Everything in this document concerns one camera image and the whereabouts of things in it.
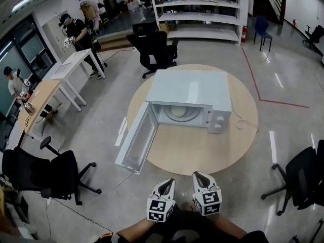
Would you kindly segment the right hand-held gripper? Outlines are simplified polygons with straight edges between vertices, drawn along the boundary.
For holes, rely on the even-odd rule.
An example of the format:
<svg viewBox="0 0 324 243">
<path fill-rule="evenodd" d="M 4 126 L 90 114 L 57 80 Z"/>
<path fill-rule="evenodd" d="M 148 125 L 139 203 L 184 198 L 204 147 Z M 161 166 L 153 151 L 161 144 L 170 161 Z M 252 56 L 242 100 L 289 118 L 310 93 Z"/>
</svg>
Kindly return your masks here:
<svg viewBox="0 0 324 243">
<path fill-rule="evenodd" d="M 215 179 L 203 172 L 195 171 L 192 174 L 194 205 L 202 216 L 217 214 L 221 211 L 222 193 L 218 189 Z"/>
</svg>

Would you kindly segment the person's left forearm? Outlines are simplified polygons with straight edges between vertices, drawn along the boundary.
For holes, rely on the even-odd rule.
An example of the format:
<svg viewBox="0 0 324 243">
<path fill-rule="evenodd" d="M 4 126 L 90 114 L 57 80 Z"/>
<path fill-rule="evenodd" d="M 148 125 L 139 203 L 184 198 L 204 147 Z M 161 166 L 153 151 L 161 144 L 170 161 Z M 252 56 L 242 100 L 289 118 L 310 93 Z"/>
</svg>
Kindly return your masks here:
<svg viewBox="0 0 324 243">
<path fill-rule="evenodd" d="M 129 243 L 134 243 L 141 239 L 154 225 L 154 221 L 142 219 L 136 224 L 117 232 L 117 234 Z"/>
</svg>

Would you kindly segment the wooden platform step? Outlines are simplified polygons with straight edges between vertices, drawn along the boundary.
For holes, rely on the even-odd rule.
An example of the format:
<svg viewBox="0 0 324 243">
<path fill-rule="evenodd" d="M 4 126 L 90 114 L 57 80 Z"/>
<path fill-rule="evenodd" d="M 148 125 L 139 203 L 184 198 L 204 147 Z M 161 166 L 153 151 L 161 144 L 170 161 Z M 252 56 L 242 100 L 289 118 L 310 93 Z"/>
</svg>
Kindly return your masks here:
<svg viewBox="0 0 324 243">
<path fill-rule="evenodd" d="M 133 45 L 127 40 L 126 36 L 120 36 L 120 37 L 108 37 L 98 40 L 101 49 L 99 52 L 105 52 L 105 51 L 111 51 L 116 49 L 124 49 L 124 48 L 130 48 Z"/>
</svg>

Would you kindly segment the black mesh office chair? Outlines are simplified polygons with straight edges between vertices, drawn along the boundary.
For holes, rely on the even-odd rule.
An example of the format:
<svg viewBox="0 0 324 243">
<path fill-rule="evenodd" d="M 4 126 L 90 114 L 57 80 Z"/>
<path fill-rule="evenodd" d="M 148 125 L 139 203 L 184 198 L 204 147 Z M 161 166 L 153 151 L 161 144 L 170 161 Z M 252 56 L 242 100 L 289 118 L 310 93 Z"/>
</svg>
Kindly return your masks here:
<svg viewBox="0 0 324 243">
<path fill-rule="evenodd" d="M 142 75 L 155 73 L 159 69 L 167 69 L 177 65 L 177 38 L 167 44 L 168 35 L 160 31 L 156 22 L 142 22 L 132 25 L 133 32 L 126 36 L 127 40 L 139 51 L 140 63 L 148 71 Z"/>
</svg>

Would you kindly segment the dark framed window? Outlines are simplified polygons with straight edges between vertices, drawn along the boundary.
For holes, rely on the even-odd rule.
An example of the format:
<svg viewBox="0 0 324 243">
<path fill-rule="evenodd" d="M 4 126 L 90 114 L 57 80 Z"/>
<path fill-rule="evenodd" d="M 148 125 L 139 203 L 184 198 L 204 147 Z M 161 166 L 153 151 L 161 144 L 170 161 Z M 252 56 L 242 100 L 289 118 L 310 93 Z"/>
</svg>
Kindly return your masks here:
<svg viewBox="0 0 324 243">
<path fill-rule="evenodd" d="M 7 116 L 13 105 L 14 97 L 8 89 L 8 79 L 3 74 L 5 67 L 13 71 L 21 70 L 24 78 L 30 78 L 34 88 L 56 60 L 46 45 L 35 20 L 30 15 L 19 22 L 5 35 L 0 36 L 0 113 Z"/>
</svg>

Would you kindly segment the staircase with railing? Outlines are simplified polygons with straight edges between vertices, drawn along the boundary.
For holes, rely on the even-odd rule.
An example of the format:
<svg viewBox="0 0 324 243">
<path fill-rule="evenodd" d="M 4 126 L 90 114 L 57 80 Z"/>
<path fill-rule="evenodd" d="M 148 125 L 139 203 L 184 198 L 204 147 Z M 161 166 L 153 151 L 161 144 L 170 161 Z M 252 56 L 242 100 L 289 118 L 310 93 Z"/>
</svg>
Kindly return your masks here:
<svg viewBox="0 0 324 243">
<path fill-rule="evenodd" d="M 286 0 L 254 0 L 253 16 L 263 16 L 267 20 L 283 25 L 286 13 Z"/>
</svg>

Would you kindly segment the white rectangular table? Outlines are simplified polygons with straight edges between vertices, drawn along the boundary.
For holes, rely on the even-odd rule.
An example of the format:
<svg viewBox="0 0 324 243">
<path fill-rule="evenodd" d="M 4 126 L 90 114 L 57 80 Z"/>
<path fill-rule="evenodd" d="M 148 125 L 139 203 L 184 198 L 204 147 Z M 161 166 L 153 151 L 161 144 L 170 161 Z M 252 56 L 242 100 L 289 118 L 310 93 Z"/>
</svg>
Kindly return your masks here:
<svg viewBox="0 0 324 243">
<path fill-rule="evenodd" d="M 90 56 L 91 59 L 94 61 L 94 64 L 96 66 L 96 69 L 98 70 L 98 72 L 100 73 L 102 79 L 105 79 L 106 76 L 104 74 L 104 72 L 101 70 L 98 62 L 96 61 L 92 50 L 91 49 L 86 49 L 86 50 L 82 50 L 79 52 L 74 52 L 71 56 L 69 56 L 64 62 L 68 63 L 71 62 L 72 65 L 69 68 L 69 70 L 65 73 L 65 74 L 61 74 L 61 75 L 53 75 L 50 77 L 51 80 L 59 80 L 60 81 L 60 91 L 67 97 L 67 99 L 71 102 L 72 105 L 74 105 L 76 107 L 76 109 L 81 112 L 81 108 L 79 107 L 79 105 L 75 102 L 74 99 L 72 99 L 72 97 L 69 95 L 69 93 L 65 90 L 65 88 L 63 87 L 63 85 L 66 85 L 69 87 L 69 89 L 74 93 L 74 95 L 76 96 L 76 98 L 78 98 L 78 100 L 84 105 L 87 106 L 87 102 L 84 100 L 84 98 L 79 94 L 79 92 L 75 89 L 75 87 L 72 85 L 72 83 L 69 81 L 69 76 L 78 68 L 80 67 L 82 69 L 82 71 L 84 72 L 84 74 L 86 75 L 86 77 L 88 79 L 90 79 L 90 74 L 87 72 L 87 70 L 84 67 L 83 61 L 84 59 Z"/>
</svg>

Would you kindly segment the white microwave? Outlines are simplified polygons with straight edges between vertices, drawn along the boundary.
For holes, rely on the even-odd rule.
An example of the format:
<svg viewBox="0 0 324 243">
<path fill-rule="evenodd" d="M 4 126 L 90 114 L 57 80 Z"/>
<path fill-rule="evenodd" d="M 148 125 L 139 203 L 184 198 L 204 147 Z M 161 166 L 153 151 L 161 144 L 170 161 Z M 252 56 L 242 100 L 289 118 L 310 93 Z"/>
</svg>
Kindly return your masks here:
<svg viewBox="0 0 324 243">
<path fill-rule="evenodd" d="M 185 106 L 177 118 L 170 106 Z M 222 134 L 232 113 L 227 74 L 202 70 L 158 70 L 120 148 L 115 164 L 139 174 L 160 124 L 206 128 Z"/>
</svg>

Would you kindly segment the person's right forearm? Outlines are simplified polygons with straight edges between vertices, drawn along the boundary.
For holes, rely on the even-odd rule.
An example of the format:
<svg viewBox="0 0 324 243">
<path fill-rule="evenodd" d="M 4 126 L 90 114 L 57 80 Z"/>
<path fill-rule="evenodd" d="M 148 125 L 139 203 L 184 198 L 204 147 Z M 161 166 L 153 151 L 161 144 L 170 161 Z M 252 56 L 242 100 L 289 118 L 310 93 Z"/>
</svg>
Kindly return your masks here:
<svg viewBox="0 0 324 243">
<path fill-rule="evenodd" d="M 230 234 L 236 238 L 243 238 L 245 235 L 247 235 L 247 232 L 229 221 L 227 218 L 223 217 L 220 214 L 214 214 L 210 217 L 210 220 L 213 222 L 213 224 L 220 230 L 226 232 L 227 234 Z"/>
</svg>

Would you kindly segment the flat grey tray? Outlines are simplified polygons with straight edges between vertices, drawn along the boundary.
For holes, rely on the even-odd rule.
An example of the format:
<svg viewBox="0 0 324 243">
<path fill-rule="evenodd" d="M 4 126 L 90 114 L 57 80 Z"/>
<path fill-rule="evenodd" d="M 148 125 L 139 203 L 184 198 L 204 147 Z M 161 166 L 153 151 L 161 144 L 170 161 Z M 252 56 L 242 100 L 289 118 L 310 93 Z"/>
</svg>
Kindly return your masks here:
<svg viewBox="0 0 324 243">
<path fill-rule="evenodd" d="M 68 62 L 68 63 L 65 63 L 65 64 L 62 64 L 57 70 L 56 72 L 54 73 L 54 75 L 61 75 L 61 74 L 65 74 L 69 68 L 71 67 L 72 63 L 71 62 Z"/>
</svg>

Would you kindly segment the long wooden desk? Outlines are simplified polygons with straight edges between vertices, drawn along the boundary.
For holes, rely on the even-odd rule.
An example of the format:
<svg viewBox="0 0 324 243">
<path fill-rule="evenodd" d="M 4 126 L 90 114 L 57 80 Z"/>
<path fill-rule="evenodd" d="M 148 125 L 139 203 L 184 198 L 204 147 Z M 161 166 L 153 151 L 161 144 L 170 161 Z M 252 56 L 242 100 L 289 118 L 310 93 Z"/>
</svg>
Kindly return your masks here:
<svg viewBox="0 0 324 243">
<path fill-rule="evenodd" d="M 45 109 L 46 104 L 55 94 L 55 92 L 60 88 L 60 82 L 58 80 L 44 80 L 40 82 L 33 94 L 28 99 L 28 103 L 32 104 L 35 107 L 35 112 L 31 116 L 29 115 L 24 106 L 18 115 L 18 123 L 26 135 L 31 136 L 33 139 L 38 142 L 42 142 L 42 138 L 33 132 L 33 127 L 38 121 L 38 118 L 42 111 Z M 40 93 L 35 96 L 34 93 L 40 90 Z"/>
</svg>

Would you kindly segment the blue chair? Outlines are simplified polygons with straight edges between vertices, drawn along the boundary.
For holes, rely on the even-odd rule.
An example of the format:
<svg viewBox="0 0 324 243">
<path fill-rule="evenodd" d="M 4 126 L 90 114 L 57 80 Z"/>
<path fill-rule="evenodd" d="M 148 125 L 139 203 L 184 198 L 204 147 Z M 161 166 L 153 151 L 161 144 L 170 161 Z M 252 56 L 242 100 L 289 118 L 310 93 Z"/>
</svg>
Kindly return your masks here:
<svg viewBox="0 0 324 243">
<path fill-rule="evenodd" d="M 269 44 L 269 52 L 271 49 L 271 44 L 272 44 L 272 36 L 267 32 L 267 29 L 269 27 L 269 23 L 266 20 L 264 16 L 256 16 L 255 18 L 255 35 L 254 35 L 254 44 L 256 42 L 256 37 L 259 36 L 261 38 L 260 41 L 260 51 L 262 50 L 262 47 L 265 44 L 265 40 L 269 39 L 270 44 Z"/>
</svg>

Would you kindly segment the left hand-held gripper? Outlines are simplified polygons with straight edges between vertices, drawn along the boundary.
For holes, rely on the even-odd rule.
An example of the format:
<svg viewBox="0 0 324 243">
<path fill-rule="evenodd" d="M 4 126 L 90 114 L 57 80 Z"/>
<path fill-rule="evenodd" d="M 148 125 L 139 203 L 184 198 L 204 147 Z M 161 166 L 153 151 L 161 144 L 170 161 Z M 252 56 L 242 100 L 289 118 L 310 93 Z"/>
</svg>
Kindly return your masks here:
<svg viewBox="0 0 324 243">
<path fill-rule="evenodd" d="M 147 199 L 146 218 L 149 221 L 165 223 L 173 212 L 175 205 L 176 182 L 172 179 L 164 180 L 156 184 L 152 190 L 152 198 Z"/>
</svg>

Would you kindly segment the person's black printed shirt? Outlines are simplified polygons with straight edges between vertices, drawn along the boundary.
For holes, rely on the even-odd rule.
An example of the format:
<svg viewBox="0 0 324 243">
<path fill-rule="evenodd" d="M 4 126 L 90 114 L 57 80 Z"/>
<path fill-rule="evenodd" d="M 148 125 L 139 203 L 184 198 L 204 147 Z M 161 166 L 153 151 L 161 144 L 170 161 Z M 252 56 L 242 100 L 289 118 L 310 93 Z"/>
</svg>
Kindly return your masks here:
<svg viewBox="0 0 324 243">
<path fill-rule="evenodd" d="M 218 229 L 210 217 L 202 216 L 192 202 L 174 210 L 165 223 L 155 225 L 134 243 L 269 243 L 263 231 L 247 232 L 239 239 Z M 129 243 L 117 232 L 99 237 L 94 243 Z"/>
</svg>

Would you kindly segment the cream round bowl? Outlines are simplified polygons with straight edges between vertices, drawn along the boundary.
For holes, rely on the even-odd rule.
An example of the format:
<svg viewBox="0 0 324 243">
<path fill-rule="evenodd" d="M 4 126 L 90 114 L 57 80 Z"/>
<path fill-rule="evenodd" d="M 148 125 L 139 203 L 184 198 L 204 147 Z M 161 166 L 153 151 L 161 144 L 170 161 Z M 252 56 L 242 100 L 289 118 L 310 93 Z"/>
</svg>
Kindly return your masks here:
<svg viewBox="0 0 324 243">
<path fill-rule="evenodd" d="M 183 118 L 187 114 L 188 108 L 185 106 L 170 106 L 170 113 L 177 117 Z"/>
</svg>

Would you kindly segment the coat rack with clothes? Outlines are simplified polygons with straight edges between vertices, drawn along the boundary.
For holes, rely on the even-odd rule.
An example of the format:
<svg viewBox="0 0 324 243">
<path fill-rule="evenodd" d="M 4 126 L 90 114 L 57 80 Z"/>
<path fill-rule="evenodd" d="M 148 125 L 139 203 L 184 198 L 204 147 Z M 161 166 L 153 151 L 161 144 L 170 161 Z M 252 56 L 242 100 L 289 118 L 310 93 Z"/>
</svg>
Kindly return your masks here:
<svg viewBox="0 0 324 243">
<path fill-rule="evenodd" d="M 84 16 L 92 21 L 100 21 L 99 9 L 96 4 L 85 1 L 80 4 L 80 9 L 83 11 Z"/>
</svg>

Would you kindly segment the round wooden table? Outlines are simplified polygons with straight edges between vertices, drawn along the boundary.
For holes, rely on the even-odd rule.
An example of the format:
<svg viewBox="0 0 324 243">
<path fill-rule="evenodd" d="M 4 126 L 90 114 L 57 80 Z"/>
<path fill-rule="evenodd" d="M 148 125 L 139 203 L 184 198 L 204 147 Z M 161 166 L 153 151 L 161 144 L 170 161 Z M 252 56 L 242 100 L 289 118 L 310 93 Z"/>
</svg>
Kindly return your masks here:
<svg viewBox="0 0 324 243">
<path fill-rule="evenodd" d="M 147 155 L 165 171 L 190 176 L 194 171 L 215 173 L 242 158 L 258 132 L 255 100 L 245 85 L 228 74 L 233 113 L 223 134 L 186 126 L 159 125 Z"/>
</svg>

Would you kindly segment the white storage shelf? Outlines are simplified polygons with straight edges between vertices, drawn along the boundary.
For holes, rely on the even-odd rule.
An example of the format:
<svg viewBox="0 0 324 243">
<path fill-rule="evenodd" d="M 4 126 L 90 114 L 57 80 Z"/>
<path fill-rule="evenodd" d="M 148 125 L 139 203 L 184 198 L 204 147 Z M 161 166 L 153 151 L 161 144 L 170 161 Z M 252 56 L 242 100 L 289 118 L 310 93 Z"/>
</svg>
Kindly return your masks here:
<svg viewBox="0 0 324 243">
<path fill-rule="evenodd" d="M 249 0 L 151 0 L 157 26 L 168 38 L 241 44 Z"/>
</svg>

